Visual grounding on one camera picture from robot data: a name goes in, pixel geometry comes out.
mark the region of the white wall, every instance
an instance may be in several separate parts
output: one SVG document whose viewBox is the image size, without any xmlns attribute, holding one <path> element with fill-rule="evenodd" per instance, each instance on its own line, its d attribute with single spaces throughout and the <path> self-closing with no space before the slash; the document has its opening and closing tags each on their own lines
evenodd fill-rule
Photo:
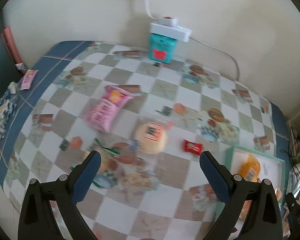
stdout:
<svg viewBox="0 0 300 240">
<path fill-rule="evenodd" d="M 179 18 L 195 38 L 230 53 L 240 81 L 285 114 L 300 104 L 300 14 L 290 0 L 150 0 L 150 9 Z M 147 47 L 143 0 L 10 0 L 4 14 L 29 65 L 64 40 Z M 234 76 L 229 58 L 193 41 L 176 53 Z"/>
</svg>

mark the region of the red wrapper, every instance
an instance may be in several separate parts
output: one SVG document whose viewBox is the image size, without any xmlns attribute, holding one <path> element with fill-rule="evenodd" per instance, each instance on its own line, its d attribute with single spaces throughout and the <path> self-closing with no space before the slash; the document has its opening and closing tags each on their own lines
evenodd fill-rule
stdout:
<svg viewBox="0 0 300 240">
<path fill-rule="evenodd" d="M 203 145 L 201 143 L 192 143 L 187 140 L 183 140 L 183 150 L 200 156 L 203 151 Z"/>
</svg>

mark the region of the white cable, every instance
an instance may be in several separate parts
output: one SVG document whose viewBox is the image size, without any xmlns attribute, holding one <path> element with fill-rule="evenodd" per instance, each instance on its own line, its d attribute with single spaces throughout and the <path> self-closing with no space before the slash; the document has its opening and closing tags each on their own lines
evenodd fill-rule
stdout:
<svg viewBox="0 0 300 240">
<path fill-rule="evenodd" d="M 216 50 L 218 50 L 218 51 L 221 51 L 221 52 L 223 52 L 224 54 L 227 54 L 227 55 L 233 60 L 233 62 L 235 63 L 236 72 L 237 72 L 237 78 L 236 78 L 235 80 L 239 81 L 239 79 L 240 79 L 240 68 L 239 68 L 238 62 L 235 60 L 234 57 L 232 57 L 229 53 L 226 53 L 225 51 L 223 51 L 223 50 L 221 50 L 221 49 L 215 48 L 215 47 L 213 47 L 213 46 L 211 46 L 211 45 L 209 45 L 209 44 L 207 44 L 207 43 L 204 43 L 203 41 L 199 41 L 199 40 L 197 40 L 197 39 L 195 39 L 195 38 L 193 38 L 193 37 L 190 37 L 190 39 L 193 40 L 193 41 L 196 41 L 196 42 L 198 42 L 198 43 L 200 43 L 200 44 L 203 44 L 203 45 L 205 45 L 205 46 L 207 46 L 207 47 L 210 47 L 210 48 L 212 48 L 212 49 L 216 49 Z"/>
<path fill-rule="evenodd" d="M 145 0 L 145 9 L 146 9 L 147 15 L 148 15 L 151 19 L 157 20 L 156 18 L 154 18 L 154 17 L 151 15 L 151 12 L 150 12 L 150 9 L 149 9 L 149 0 Z"/>
</svg>

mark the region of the pink wrapper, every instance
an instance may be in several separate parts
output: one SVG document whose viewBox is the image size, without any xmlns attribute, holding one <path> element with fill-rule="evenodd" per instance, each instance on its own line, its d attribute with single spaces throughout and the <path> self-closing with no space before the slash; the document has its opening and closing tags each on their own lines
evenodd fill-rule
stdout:
<svg viewBox="0 0 300 240">
<path fill-rule="evenodd" d="M 22 79 L 20 90 L 30 89 L 34 76 L 36 75 L 37 72 L 38 70 L 32 70 L 32 69 L 27 71 L 27 73 L 24 75 Z"/>
<path fill-rule="evenodd" d="M 84 119 L 92 128 L 109 132 L 119 109 L 133 98 L 133 94 L 116 86 L 106 86 L 105 90 L 99 104 Z"/>
</svg>

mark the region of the blue gripper pad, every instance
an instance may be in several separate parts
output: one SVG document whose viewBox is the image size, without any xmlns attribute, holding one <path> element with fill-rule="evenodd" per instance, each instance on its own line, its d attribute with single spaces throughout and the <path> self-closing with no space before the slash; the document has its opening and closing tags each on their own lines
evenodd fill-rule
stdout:
<svg viewBox="0 0 300 240">
<path fill-rule="evenodd" d="M 224 167 L 226 169 L 225 166 L 220 165 L 216 160 L 214 161 L 219 168 Z M 228 204 L 230 201 L 230 187 L 226 182 L 226 180 L 222 177 L 222 175 L 220 174 L 216 166 L 211 162 L 211 160 L 204 152 L 200 155 L 199 162 L 200 162 L 201 170 L 206 176 L 208 182 L 210 183 L 218 200 L 225 204 Z"/>
<path fill-rule="evenodd" d="M 82 201 L 87 194 L 94 177 L 96 176 L 101 165 L 101 155 L 95 152 L 89 163 L 81 172 L 73 186 L 71 202 L 75 206 Z"/>
</svg>

